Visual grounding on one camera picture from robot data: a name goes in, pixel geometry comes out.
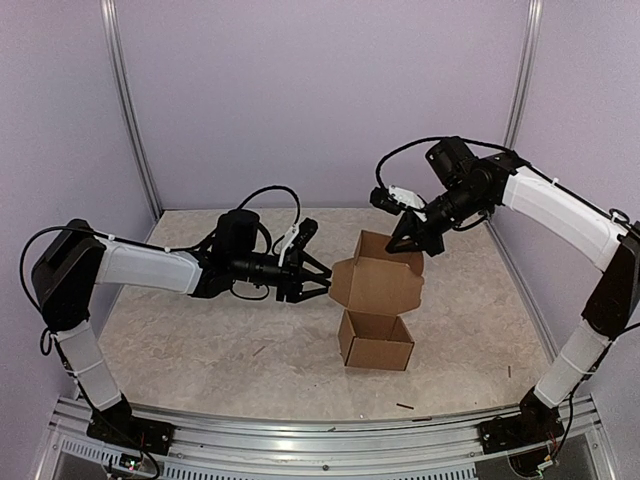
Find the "brown cardboard box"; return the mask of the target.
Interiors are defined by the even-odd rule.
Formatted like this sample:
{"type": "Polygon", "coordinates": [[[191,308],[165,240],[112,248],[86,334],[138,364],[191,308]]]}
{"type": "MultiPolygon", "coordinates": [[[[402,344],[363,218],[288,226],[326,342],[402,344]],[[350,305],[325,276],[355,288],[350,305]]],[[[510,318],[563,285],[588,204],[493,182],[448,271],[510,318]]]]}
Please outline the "brown cardboard box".
{"type": "Polygon", "coordinates": [[[390,254],[390,240],[363,230],[353,256],[332,267],[329,297],[344,308],[337,337],[346,367],[408,367],[415,342],[402,315],[421,305],[424,257],[420,252],[390,254]]]}

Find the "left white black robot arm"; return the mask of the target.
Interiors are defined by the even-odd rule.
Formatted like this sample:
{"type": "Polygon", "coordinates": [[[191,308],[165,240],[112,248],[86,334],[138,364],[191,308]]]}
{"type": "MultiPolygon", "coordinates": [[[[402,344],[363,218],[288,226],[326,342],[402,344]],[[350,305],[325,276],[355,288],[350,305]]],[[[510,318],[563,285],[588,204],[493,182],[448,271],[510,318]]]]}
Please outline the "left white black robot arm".
{"type": "Polygon", "coordinates": [[[331,270],[306,251],[318,230],[305,218],[285,233],[278,252],[256,249],[271,239],[258,213],[245,208],[222,214],[199,243],[170,248],[94,230],[87,221],[45,228],[54,240],[20,282],[46,326],[50,343],[87,402],[90,438],[137,451],[166,455],[174,425],[138,417],[118,386],[90,323],[95,289],[152,289],[213,299],[239,282],[264,287],[279,302],[298,304],[327,294],[331,270]]]}

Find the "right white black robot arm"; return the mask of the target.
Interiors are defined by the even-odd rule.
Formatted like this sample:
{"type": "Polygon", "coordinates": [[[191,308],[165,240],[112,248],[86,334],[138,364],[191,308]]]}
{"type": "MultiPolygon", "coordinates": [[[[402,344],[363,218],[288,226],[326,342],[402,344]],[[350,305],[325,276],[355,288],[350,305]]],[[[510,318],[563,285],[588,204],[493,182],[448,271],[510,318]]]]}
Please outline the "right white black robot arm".
{"type": "Polygon", "coordinates": [[[566,245],[572,260],[592,269],[593,289],[578,315],[575,330],[549,369],[520,400],[516,413],[479,424],[484,453],[527,448],[542,442],[564,443],[571,423],[559,408],[590,379],[614,343],[634,329],[639,305],[639,225],[620,210],[608,211],[544,174],[505,146],[463,138],[419,138],[384,155],[375,167],[370,201],[398,216],[386,245],[391,254],[445,249],[450,231],[469,230],[503,208],[519,214],[566,245]],[[386,183],[384,165],[419,145],[443,192],[427,201],[420,194],[386,183]],[[482,145],[488,155],[473,148],[482,145]]]}

